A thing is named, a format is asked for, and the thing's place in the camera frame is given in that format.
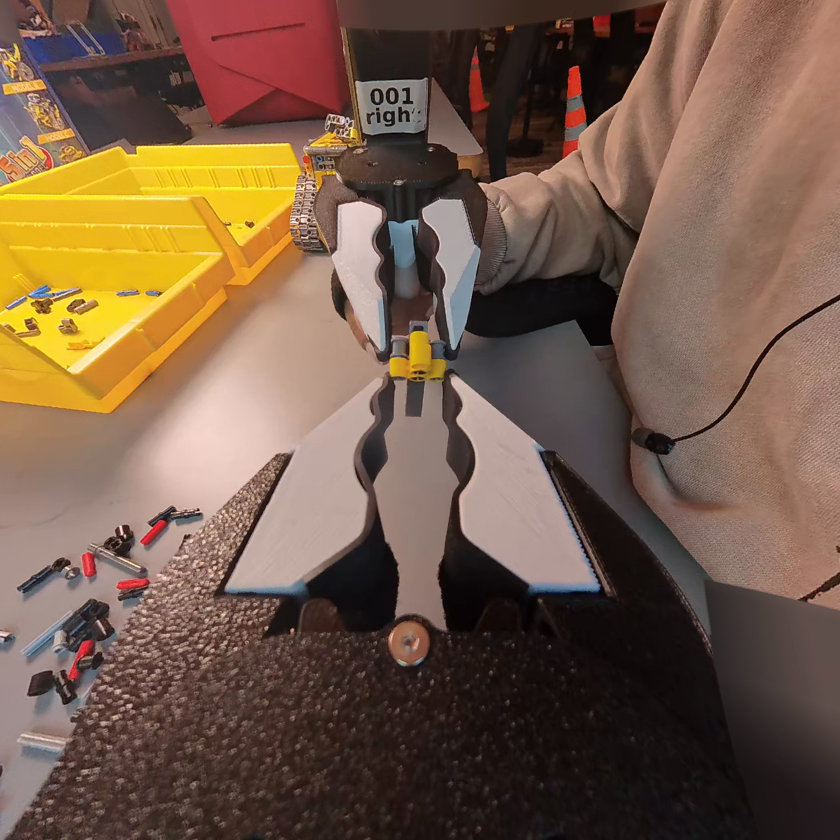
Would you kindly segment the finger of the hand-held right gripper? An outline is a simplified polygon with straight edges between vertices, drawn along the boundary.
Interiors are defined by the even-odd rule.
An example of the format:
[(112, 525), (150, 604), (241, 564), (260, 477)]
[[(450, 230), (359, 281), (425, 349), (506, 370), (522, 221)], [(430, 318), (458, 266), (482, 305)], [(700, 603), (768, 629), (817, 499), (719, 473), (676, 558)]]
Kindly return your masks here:
[(480, 245), (461, 198), (438, 198), (420, 213), (417, 246), (434, 297), (438, 337), (444, 357), (457, 358), (466, 329), (480, 260)]
[(384, 207), (366, 199), (339, 205), (337, 219), (333, 266), (357, 323), (383, 361), (391, 348), (392, 302), (418, 295), (417, 221), (389, 222)]

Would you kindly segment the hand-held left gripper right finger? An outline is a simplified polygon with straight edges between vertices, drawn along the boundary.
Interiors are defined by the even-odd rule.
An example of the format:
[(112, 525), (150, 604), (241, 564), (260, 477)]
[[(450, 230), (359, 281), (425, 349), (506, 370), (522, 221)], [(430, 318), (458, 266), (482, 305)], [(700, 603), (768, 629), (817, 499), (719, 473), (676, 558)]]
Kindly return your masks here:
[(457, 479), (442, 559), (448, 628), (475, 628), (495, 600), (604, 595), (601, 566), (553, 452), (458, 375), (443, 384), (446, 459)]

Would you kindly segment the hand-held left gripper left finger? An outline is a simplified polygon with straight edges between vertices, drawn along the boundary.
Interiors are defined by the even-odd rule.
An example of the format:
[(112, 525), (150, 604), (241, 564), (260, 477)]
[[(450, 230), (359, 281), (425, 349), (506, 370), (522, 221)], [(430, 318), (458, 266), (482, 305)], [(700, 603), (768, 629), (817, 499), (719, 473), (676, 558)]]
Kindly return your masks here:
[(387, 460), (395, 387), (374, 379), (293, 449), (225, 582), (230, 595), (322, 598), (348, 628), (395, 616), (395, 558), (374, 480)]

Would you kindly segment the yellow building block assembly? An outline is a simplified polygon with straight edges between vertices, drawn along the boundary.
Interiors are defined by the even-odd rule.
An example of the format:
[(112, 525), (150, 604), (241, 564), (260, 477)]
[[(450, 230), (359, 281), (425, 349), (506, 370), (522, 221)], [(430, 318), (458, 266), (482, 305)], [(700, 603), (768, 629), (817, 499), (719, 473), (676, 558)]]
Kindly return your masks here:
[(442, 382), (447, 361), (445, 342), (431, 340), (421, 325), (407, 335), (392, 337), (388, 373), (395, 382)]

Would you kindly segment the yellow plastic bin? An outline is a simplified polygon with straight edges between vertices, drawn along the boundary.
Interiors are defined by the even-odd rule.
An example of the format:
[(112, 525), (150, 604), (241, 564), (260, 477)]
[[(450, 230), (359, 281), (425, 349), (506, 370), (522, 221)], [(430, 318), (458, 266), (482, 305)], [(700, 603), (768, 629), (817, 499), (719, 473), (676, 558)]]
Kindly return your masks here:
[(224, 253), (163, 253), (71, 245), (70, 236), (104, 225), (2, 222), (2, 308), (44, 285), (117, 290), (162, 287), (164, 294), (97, 347), (44, 353), (1, 336), (2, 401), (110, 413), (226, 300), (233, 268)]
[(291, 241), (301, 173), (287, 143), (113, 148), (2, 187), (3, 222), (104, 225), (71, 245), (224, 253), (250, 284)]

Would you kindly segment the blue grey pieces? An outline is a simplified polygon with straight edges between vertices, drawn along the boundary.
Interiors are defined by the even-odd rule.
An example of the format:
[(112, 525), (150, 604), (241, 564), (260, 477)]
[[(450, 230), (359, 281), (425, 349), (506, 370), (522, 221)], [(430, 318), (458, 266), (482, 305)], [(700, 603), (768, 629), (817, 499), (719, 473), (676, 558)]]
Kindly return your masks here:
[(47, 354), (72, 355), (97, 347), (144, 315), (164, 289), (36, 288), (2, 308), (2, 334), (15, 335)]

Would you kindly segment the person's right forearm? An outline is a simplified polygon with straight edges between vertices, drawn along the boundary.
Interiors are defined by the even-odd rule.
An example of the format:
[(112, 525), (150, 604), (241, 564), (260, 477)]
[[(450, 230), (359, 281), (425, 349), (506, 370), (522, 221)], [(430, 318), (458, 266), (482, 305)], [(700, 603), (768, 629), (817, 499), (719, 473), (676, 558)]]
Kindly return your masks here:
[(475, 289), (594, 275), (619, 291), (655, 181), (641, 172), (593, 182), (578, 159), (481, 186), (488, 202)]

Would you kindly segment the grey desk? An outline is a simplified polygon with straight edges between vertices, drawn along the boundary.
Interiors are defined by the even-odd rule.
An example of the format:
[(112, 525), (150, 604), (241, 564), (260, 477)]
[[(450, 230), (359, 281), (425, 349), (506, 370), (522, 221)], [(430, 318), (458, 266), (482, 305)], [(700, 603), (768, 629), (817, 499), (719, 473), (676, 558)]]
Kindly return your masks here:
[[(379, 365), (333, 310), (330, 260), (284, 249), (117, 410), (108, 415), (2, 404), (2, 837), (44, 783), (54, 758), (22, 732), (66, 737), (76, 706), (28, 698), (30, 676), (54, 668), (47, 647), (21, 651), (91, 597), (112, 604), (119, 632), (131, 606), (114, 600), (120, 570), (89, 581), (54, 577), (31, 596), (16, 587), (57, 558), (128, 523), (137, 535), (169, 505), (213, 516), (266, 462), (285, 453), (368, 385)], [(456, 370), (489, 402), (553, 449), (631, 525), (708, 625), (699, 567), (636, 493), (629, 419), (578, 325), (517, 338), (466, 335)]]

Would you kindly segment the yellow toy robot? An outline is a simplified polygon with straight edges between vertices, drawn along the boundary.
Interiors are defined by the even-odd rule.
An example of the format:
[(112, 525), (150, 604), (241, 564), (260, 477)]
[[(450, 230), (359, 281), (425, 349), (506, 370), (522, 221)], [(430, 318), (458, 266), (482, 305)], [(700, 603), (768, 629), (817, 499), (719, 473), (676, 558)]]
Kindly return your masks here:
[(325, 119), (324, 133), (303, 147), (303, 170), (297, 179), (290, 212), (290, 235), (300, 251), (325, 251), (314, 212), (316, 197), (324, 177), (335, 175), (340, 156), (361, 143), (351, 117), (330, 114)]

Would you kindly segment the pile of black red pieces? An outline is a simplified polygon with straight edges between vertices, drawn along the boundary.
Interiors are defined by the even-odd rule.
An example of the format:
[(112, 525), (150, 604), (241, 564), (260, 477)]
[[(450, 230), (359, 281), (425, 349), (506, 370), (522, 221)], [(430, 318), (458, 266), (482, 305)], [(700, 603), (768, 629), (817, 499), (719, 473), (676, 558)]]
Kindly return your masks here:
[(204, 505), (2, 504), (2, 775), (46, 771), (132, 606)]

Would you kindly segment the person's torso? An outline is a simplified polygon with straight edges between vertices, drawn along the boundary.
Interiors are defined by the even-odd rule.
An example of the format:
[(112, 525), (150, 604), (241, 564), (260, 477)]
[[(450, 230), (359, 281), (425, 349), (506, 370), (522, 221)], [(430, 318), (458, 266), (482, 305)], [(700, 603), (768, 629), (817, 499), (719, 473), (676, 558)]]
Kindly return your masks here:
[[(634, 424), (683, 438), (838, 295), (838, 2), (669, 6), (682, 110), (616, 312)], [(838, 609), (838, 303), (634, 483), (709, 575)]]

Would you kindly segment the robot kit box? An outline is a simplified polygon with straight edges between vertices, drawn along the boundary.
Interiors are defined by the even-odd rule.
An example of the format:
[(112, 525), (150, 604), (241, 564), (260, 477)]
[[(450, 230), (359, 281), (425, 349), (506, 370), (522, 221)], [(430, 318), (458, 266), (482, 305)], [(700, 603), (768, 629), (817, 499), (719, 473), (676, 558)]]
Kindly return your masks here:
[(87, 155), (87, 146), (23, 47), (2, 41), (1, 185)]

